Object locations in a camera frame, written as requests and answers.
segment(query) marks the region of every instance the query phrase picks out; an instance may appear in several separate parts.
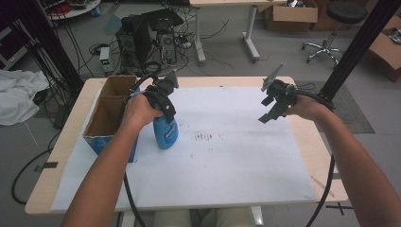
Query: white desk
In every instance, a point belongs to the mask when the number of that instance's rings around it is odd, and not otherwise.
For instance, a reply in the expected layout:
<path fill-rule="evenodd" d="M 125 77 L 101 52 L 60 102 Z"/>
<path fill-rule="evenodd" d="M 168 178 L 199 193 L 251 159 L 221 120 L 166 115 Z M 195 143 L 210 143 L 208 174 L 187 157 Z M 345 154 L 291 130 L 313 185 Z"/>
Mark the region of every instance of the white desk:
<path fill-rule="evenodd" d="M 190 0 L 191 6 L 196 8 L 196 31 L 195 31 L 195 47 L 197 48 L 198 53 L 198 61 L 199 64 L 203 64 L 206 62 L 206 58 L 204 56 L 203 48 L 201 45 L 201 7 L 211 7 L 211 6 L 229 6 L 229 5 L 252 5 L 249 15 L 248 28 L 246 32 L 242 32 L 244 37 L 245 44 L 248 46 L 248 49 L 251 51 L 253 56 L 253 62 L 256 62 L 260 59 L 260 55 L 256 50 L 256 47 L 253 44 L 251 39 L 252 30 L 253 30 L 253 21 L 254 16 L 256 14 L 257 5 L 273 5 L 277 3 L 285 3 L 285 0 Z"/>

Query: white paper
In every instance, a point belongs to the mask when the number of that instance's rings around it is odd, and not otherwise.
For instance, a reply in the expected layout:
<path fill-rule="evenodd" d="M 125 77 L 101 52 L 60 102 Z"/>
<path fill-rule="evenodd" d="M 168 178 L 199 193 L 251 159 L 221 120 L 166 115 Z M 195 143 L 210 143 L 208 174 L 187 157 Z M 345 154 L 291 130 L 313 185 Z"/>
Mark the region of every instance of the white paper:
<path fill-rule="evenodd" d="M 158 149 L 150 123 L 127 166 L 135 205 L 156 210 L 316 200 L 288 121 L 257 120 L 272 105 L 261 104 L 265 97 L 258 87 L 176 90 L 170 99 L 177 111 L 177 142 Z M 95 158 L 81 134 L 52 210 L 68 208 Z M 130 209 L 124 186 L 116 208 Z"/>

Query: table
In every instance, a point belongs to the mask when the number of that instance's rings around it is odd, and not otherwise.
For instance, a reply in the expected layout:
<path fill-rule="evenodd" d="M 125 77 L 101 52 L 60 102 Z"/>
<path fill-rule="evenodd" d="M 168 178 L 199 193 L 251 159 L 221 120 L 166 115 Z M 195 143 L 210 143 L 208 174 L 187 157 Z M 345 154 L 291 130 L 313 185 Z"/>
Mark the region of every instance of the table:
<path fill-rule="evenodd" d="M 192 7 L 196 8 L 196 31 L 195 31 L 195 47 L 197 48 L 198 53 L 198 61 L 199 64 L 203 64 L 206 62 L 206 58 L 204 56 L 203 48 L 201 45 L 201 22 L 200 22 L 200 9 L 201 7 L 211 7 L 211 6 L 229 6 L 229 5 L 251 5 L 251 10 L 249 14 L 249 22 L 248 28 L 246 32 L 242 32 L 244 36 L 245 44 L 248 49 L 251 51 L 253 56 L 253 62 L 256 62 L 260 59 L 260 55 L 256 50 L 256 47 L 253 44 L 251 39 L 252 30 L 253 30 L 253 21 L 254 16 L 256 14 L 257 5 L 273 5 L 277 3 L 285 3 L 285 0 L 253 0 L 253 1 L 244 1 L 244 0 L 190 0 L 189 3 Z"/>
<path fill-rule="evenodd" d="M 181 87 L 217 87 L 227 86 L 257 86 L 261 87 L 262 77 L 216 77 L 216 78 L 179 78 Z M 291 78 L 279 78 L 285 82 L 293 82 Z M 57 162 L 55 168 L 44 168 L 26 205 L 26 212 L 32 215 L 54 214 L 51 210 L 53 200 L 59 188 L 61 174 L 74 145 L 91 104 L 95 101 L 97 91 L 106 79 L 89 79 L 71 112 L 60 138 L 56 143 L 48 163 Z M 318 200 L 322 196 L 330 163 L 329 153 L 313 122 L 303 120 L 298 116 L 288 116 L 293 129 L 296 143 L 301 152 L 305 167 L 310 175 L 312 186 Z M 334 180 L 327 201 L 346 201 L 346 192 L 340 180 Z"/>

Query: white cloth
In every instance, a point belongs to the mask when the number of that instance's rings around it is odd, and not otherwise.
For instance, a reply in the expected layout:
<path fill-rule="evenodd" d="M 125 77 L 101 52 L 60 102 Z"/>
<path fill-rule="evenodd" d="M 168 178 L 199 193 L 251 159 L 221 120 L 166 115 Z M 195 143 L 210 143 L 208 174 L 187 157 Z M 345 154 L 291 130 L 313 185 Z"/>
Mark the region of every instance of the white cloth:
<path fill-rule="evenodd" d="M 39 111 L 32 101 L 48 87 L 44 73 L 0 70 L 0 125 L 24 122 Z"/>

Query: open cardboard box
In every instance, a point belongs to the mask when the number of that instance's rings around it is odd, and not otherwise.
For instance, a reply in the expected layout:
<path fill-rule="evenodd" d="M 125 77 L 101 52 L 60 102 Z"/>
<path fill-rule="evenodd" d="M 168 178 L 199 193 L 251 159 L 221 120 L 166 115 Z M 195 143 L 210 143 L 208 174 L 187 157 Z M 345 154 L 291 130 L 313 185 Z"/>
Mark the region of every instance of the open cardboard box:
<path fill-rule="evenodd" d="M 387 35 L 393 29 L 401 29 L 401 18 L 393 16 L 377 36 L 365 54 L 365 59 L 376 66 L 393 82 L 401 82 L 401 44 Z"/>
<path fill-rule="evenodd" d="M 274 5 L 264 10 L 266 29 L 275 31 L 308 31 L 318 20 L 318 6 L 314 0 L 304 1 L 305 8 Z"/>
<path fill-rule="evenodd" d="M 97 155 L 113 138 L 124 98 L 130 94 L 135 82 L 136 77 L 133 76 L 111 76 L 106 79 L 82 135 Z M 135 149 L 136 142 L 131 151 L 130 163 L 133 162 Z"/>

